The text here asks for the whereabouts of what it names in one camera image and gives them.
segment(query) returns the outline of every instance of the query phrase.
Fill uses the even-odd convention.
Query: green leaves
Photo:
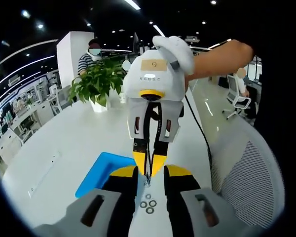
[[[122,90],[120,84],[117,84],[117,85],[115,86],[115,88],[116,88],[117,93],[120,94],[120,92],[121,92],[121,90]]]
[[[90,96],[90,100],[95,104],[95,96],[94,95],[92,95],[92,96]]]
[[[78,95],[83,103],[90,99],[105,106],[105,95],[110,95],[111,88],[120,94],[125,75],[121,62],[104,58],[93,67],[88,67],[79,82],[75,82],[76,78],[72,81],[68,100],[72,101]]]
[[[100,105],[102,105],[102,106],[105,107],[106,104],[107,104],[107,99],[106,99],[106,97],[105,97],[105,93],[99,95],[99,96],[97,97],[96,101],[97,101]]]

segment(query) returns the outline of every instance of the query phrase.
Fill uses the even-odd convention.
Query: office floor
[[[226,98],[228,89],[208,79],[191,81],[189,86],[202,121],[203,131],[208,143],[212,144],[229,125],[229,120],[226,120],[228,114],[223,114],[222,111],[234,109]]]

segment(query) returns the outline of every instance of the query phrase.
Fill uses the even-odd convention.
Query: striped shirt
[[[89,54],[83,54],[79,59],[78,74],[80,75],[82,70],[87,70],[87,67],[94,66],[96,64],[97,62],[94,62]]]

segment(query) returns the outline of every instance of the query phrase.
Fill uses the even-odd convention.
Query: black ceiling
[[[61,39],[69,31],[95,32],[103,49],[131,49],[133,39],[130,36],[134,32],[145,45],[151,45],[152,37],[158,32],[149,24],[150,21],[165,36],[177,35],[184,39],[186,36],[197,36],[200,41],[193,46],[209,47],[230,38],[230,25],[226,24],[226,19],[228,15],[234,14],[234,0],[217,0],[216,5],[212,5],[211,0],[134,1],[141,10],[135,10],[124,0],[44,0],[20,4],[11,10],[10,20],[3,25],[1,40],[9,46],[0,44],[0,61],[29,45]],[[22,10],[27,10],[31,17],[23,17]],[[43,25],[43,30],[37,28],[38,24]],[[0,81],[26,64],[56,55],[56,44],[52,42],[32,47],[6,60],[0,65]],[[45,73],[50,68],[57,68],[56,57],[32,64],[18,74],[27,77],[39,71]],[[8,79],[1,83],[0,95],[4,93],[3,88],[7,87]]]

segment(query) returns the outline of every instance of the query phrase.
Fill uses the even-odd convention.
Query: blue mat
[[[77,189],[76,198],[87,194],[94,188],[101,189],[113,171],[129,165],[136,165],[135,160],[102,152]]]

